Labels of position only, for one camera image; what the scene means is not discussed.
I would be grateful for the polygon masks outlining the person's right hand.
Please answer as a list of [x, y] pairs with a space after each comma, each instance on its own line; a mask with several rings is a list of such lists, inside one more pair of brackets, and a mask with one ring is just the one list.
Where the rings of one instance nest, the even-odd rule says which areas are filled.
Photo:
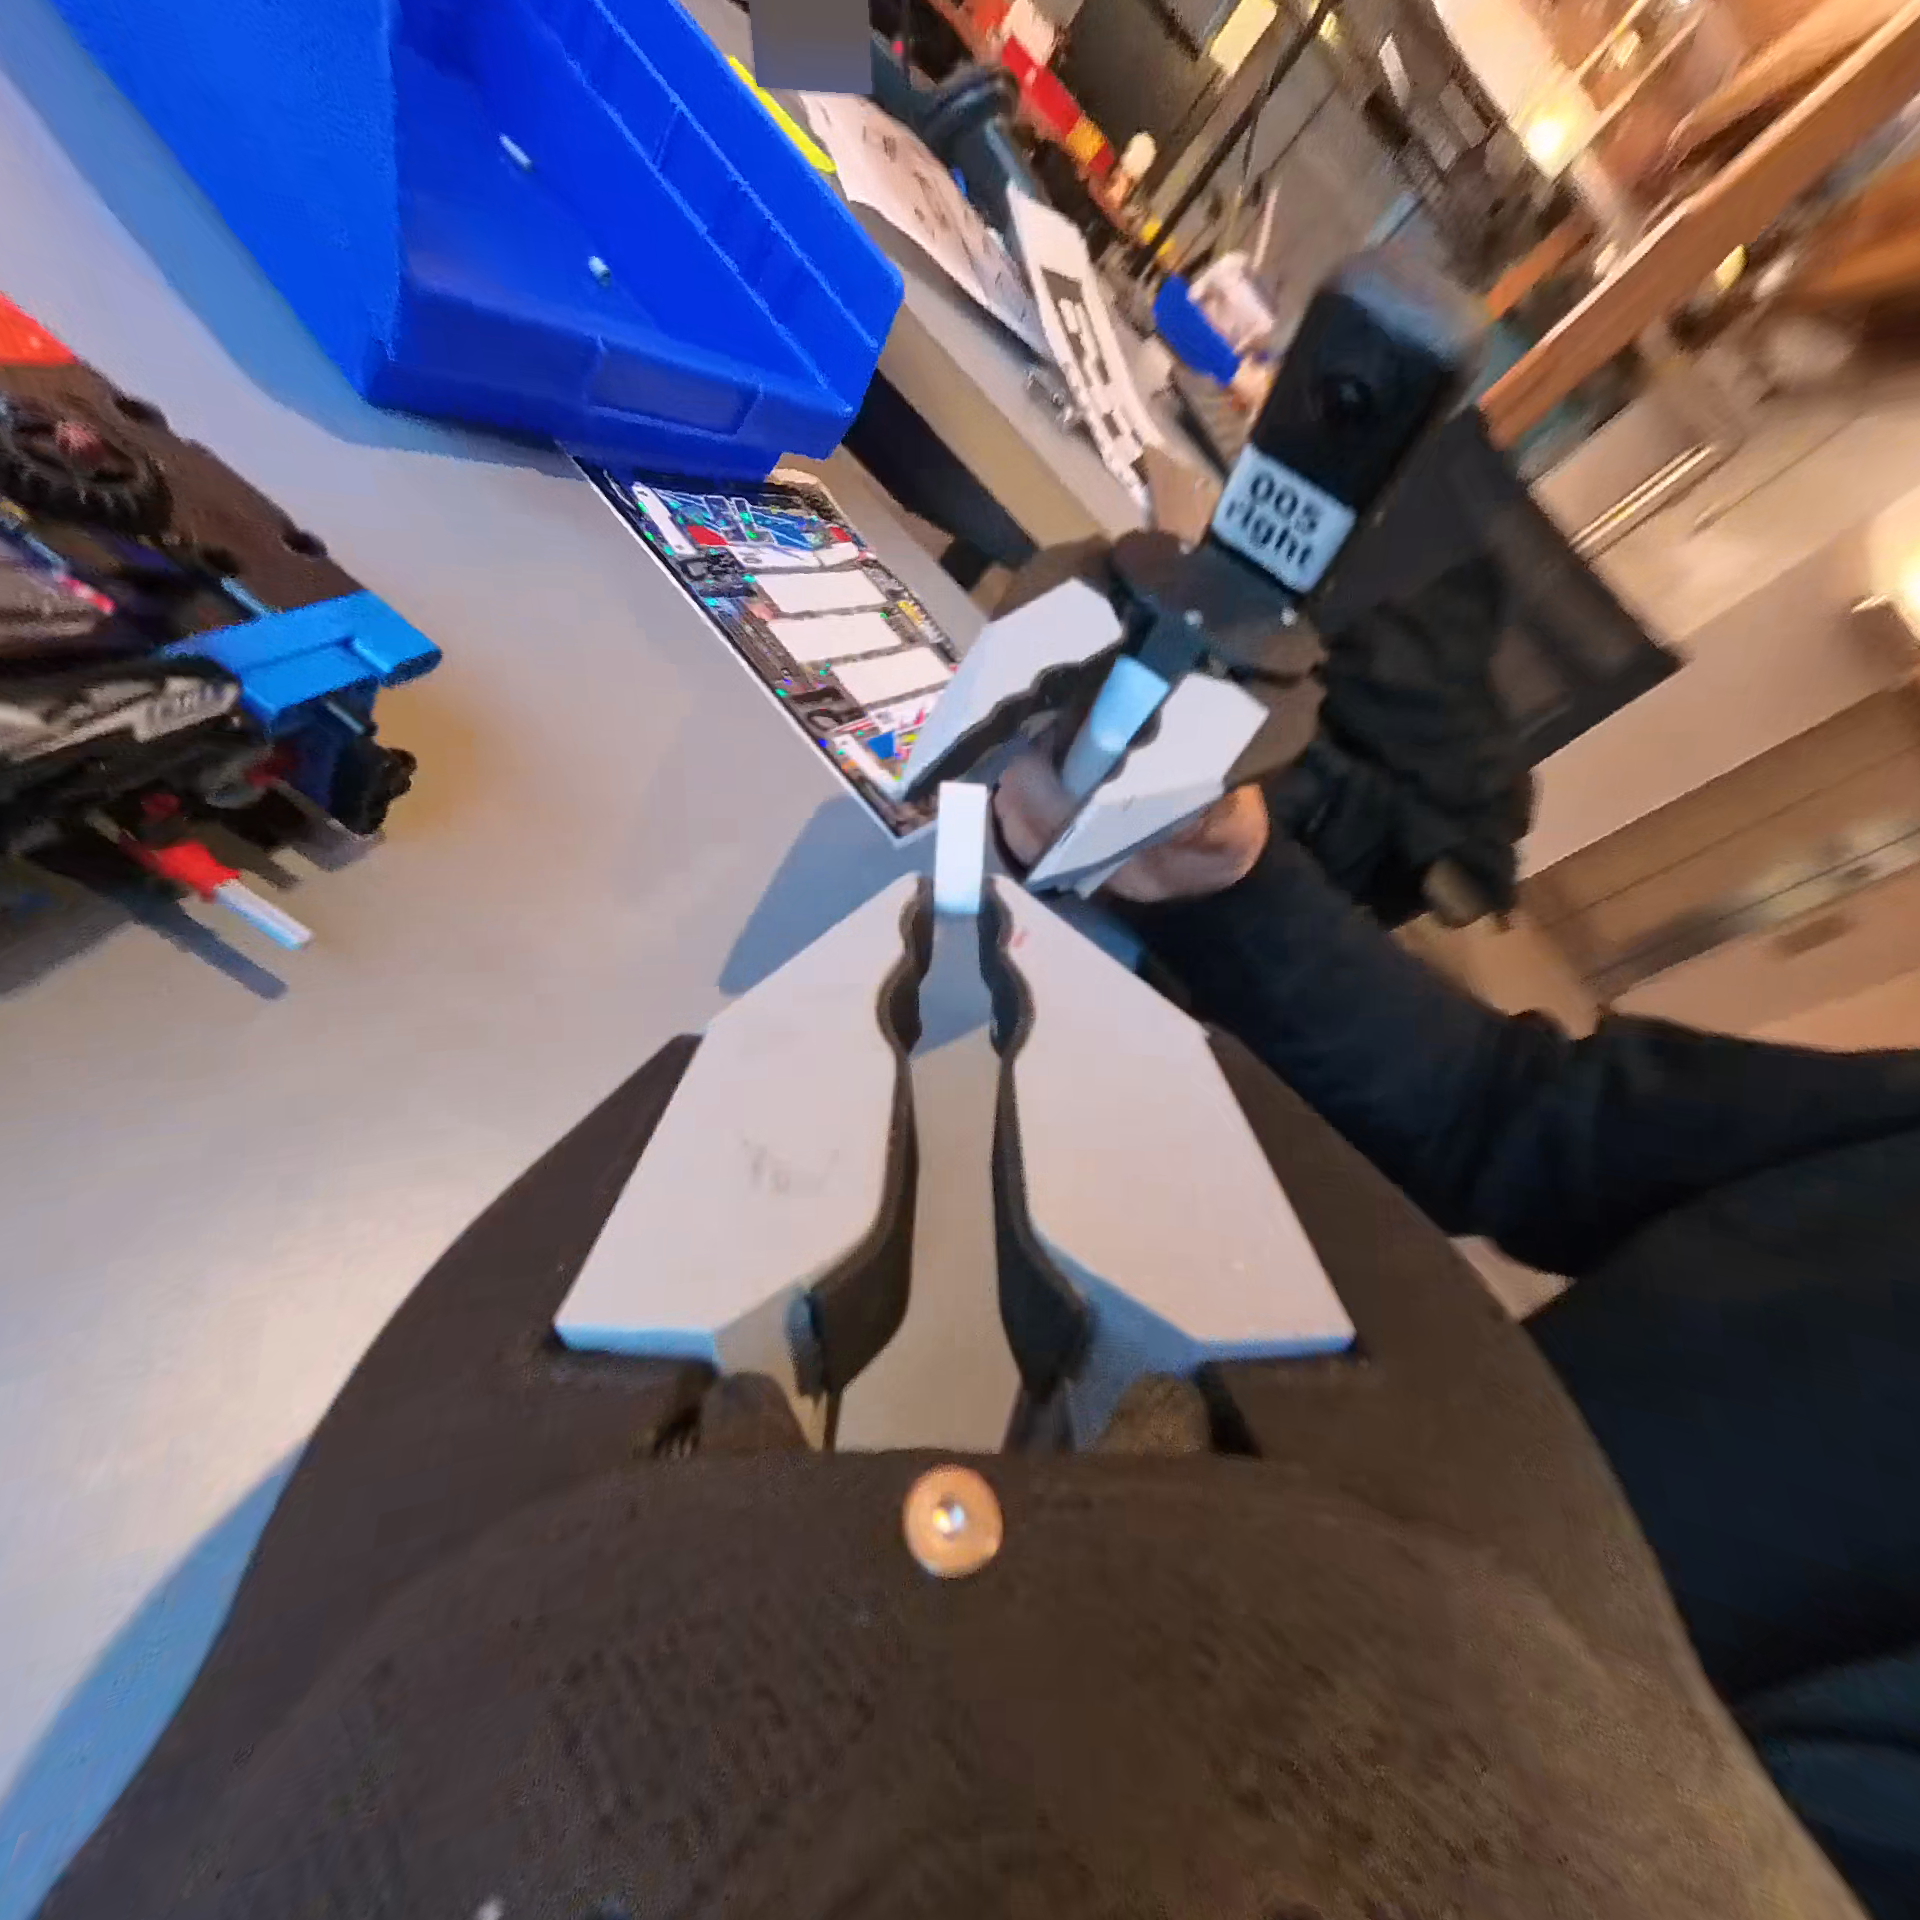
[[[1071, 819], [1068, 792], [1040, 749], [1023, 749], [1006, 765], [989, 808], [1001, 853], [1023, 872], [1033, 871]], [[1212, 898], [1254, 871], [1270, 835], [1263, 791], [1243, 782], [1169, 839], [1119, 863], [1095, 892], [1127, 905]]]

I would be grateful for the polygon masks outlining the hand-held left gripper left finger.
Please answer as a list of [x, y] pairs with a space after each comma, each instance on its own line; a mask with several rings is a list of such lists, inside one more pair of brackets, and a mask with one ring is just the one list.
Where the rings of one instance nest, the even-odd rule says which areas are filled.
[[833, 1400], [892, 1343], [932, 932], [903, 876], [707, 1022], [554, 1314], [564, 1348]]

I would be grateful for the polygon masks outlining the printed instruction sheet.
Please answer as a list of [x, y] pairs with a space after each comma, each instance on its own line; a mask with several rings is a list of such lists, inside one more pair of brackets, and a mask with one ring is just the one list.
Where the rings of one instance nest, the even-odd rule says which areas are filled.
[[917, 249], [955, 294], [1050, 367], [1054, 354], [1026, 277], [932, 148], [869, 101], [799, 92], [798, 104], [841, 196]]

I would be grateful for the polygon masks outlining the grey desk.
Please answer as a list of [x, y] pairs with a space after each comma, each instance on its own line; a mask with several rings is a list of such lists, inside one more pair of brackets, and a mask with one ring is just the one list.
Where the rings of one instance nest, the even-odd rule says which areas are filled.
[[312, 931], [3, 910], [3, 1917], [202, 1658], [336, 1392], [431, 1263], [744, 932], [900, 868], [556, 454], [366, 406], [49, 5], [3, 5], [3, 290], [443, 653]]

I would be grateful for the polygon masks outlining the person's right forearm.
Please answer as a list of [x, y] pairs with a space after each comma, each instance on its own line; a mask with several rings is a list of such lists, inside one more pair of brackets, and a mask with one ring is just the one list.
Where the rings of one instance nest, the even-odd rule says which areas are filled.
[[1403, 949], [1288, 841], [1132, 921], [1245, 1047], [1452, 1237], [1575, 1281], [1718, 1193], [1836, 1188], [1916, 1223], [1913, 1050], [1836, 1052], [1603, 1016], [1505, 1014]]

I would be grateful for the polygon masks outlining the person's dark trousers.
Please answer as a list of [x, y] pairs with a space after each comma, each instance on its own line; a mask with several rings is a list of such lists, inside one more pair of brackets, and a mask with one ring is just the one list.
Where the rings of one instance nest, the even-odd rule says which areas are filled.
[[1700, 1667], [1871, 1917], [1917, 1914], [1916, 1135], [1532, 1256]]

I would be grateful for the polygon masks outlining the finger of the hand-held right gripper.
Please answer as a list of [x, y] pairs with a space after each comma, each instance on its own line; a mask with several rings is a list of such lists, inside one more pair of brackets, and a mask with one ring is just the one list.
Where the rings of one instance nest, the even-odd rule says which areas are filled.
[[1122, 617], [1082, 581], [988, 622], [925, 710], [895, 791], [927, 794], [966, 779], [1031, 720], [1061, 709], [1122, 643]]
[[1271, 710], [1228, 681], [1181, 681], [1124, 750], [1069, 745], [1068, 825], [1026, 872], [1031, 892], [1094, 892], [1221, 801]]

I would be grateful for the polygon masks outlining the black and white marker sheet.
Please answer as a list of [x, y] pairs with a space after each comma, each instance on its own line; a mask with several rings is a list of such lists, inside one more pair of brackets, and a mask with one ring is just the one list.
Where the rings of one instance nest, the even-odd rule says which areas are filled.
[[1071, 415], [1101, 466], [1150, 517], [1145, 454], [1163, 440], [1127, 367], [1087, 242], [1063, 215], [1015, 186], [1008, 225]]

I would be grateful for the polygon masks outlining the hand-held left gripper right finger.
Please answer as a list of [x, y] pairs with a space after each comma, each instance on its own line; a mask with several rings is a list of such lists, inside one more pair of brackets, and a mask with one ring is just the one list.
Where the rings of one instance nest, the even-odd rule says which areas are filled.
[[1021, 1391], [1352, 1353], [1206, 1029], [1023, 888], [980, 898], [997, 1314]]

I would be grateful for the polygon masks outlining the toy brick race car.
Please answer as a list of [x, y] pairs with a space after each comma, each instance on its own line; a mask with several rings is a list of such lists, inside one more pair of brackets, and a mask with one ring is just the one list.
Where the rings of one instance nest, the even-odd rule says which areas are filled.
[[148, 399], [2, 300], [3, 901], [44, 872], [312, 932], [236, 853], [380, 841], [441, 649]]

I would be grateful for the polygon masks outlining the blue plastic bin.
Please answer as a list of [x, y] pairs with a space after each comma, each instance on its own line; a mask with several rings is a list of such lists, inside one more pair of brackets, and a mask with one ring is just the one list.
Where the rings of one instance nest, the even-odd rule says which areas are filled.
[[902, 275], [681, 5], [55, 13], [371, 406], [755, 482]]

